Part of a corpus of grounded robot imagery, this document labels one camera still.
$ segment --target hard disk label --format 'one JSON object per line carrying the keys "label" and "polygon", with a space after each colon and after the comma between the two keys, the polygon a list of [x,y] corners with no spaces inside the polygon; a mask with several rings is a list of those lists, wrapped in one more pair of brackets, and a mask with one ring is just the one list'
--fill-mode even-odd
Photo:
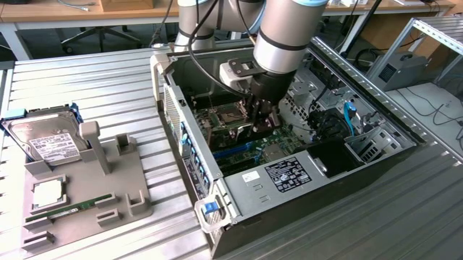
{"label": "hard disk label", "polygon": [[29,142],[45,162],[79,155],[79,149],[68,133],[33,139]]}

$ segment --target metal bracket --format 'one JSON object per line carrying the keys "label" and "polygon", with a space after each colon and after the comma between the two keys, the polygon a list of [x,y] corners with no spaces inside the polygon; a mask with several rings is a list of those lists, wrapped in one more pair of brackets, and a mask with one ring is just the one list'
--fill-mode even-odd
{"label": "metal bracket", "polygon": [[237,58],[228,60],[229,68],[237,77],[259,75],[267,71],[259,66],[255,60],[240,61]]}

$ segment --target motherboard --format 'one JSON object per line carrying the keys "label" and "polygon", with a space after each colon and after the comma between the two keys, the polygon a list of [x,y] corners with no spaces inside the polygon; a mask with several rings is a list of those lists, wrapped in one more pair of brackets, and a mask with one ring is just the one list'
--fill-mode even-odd
{"label": "motherboard", "polygon": [[284,123],[268,137],[232,145],[229,133],[251,125],[239,102],[199,109],[195,118],[224,176],[291,155],[304,144]]}

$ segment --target metal workbench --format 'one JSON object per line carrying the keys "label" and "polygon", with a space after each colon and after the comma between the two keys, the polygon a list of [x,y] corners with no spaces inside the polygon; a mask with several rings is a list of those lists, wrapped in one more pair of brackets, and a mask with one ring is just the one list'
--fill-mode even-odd
{"label": "metal workbench", "polygon": [[[153,215],[31,259],[208,259],[205,237],[161,129],[149,56],[141,49],[17,62],[4,78],[3,110],[75,101],[101,140],[139,143]],[[1,142],[0,258],[21,258],[24,155]],[[221,259],[460,259],[463,166],[439,144],[423,148],[369,187]]]}

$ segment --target wooden table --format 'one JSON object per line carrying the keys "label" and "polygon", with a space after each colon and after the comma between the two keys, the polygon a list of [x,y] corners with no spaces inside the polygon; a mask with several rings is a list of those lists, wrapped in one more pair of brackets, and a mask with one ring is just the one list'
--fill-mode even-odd
{"label": "wooden table", "polygon": [[[89,0],[69,0],[71,3],[83,4],[91,2]],[[95,27],[109,25],[131,25],[131,24],[152,24],[160,23],[165,13],[168,0],[156,0],[155,8],[149,10],[136,11],[115,11],[103,12],[99,5],[89,6],[89,12],[81,11],[75,8],[63,6],[56,0],[32,0],[27,5],[4,5],[0,17],[0,32],[3,33],[7,42],[13,50],[17,60],[32,59],[21,37],[17,35],[19,30],[28,29],[51,29],[51,28],[69,28],[69,27]],[[364,21],[365,15],[373,0],[365,5],[357,5],[353,15],[359,18],[353,24],[351,33],[345,39],[341,51],[347,48],[353,35],[359,30],[359,26]],[[443,15],[447,10],[454,6],[447,0],[439,0],[440,12]],[[353,7],[328,6],[323,15],[324,16],[344,16],[349,15]],[[427,12],[427,5],[424,6],[403,6],[393,0],[383,0],[375,14],[400,14],[411,12]],[[175,1],[167,22],[177,22],[179,8]]]}

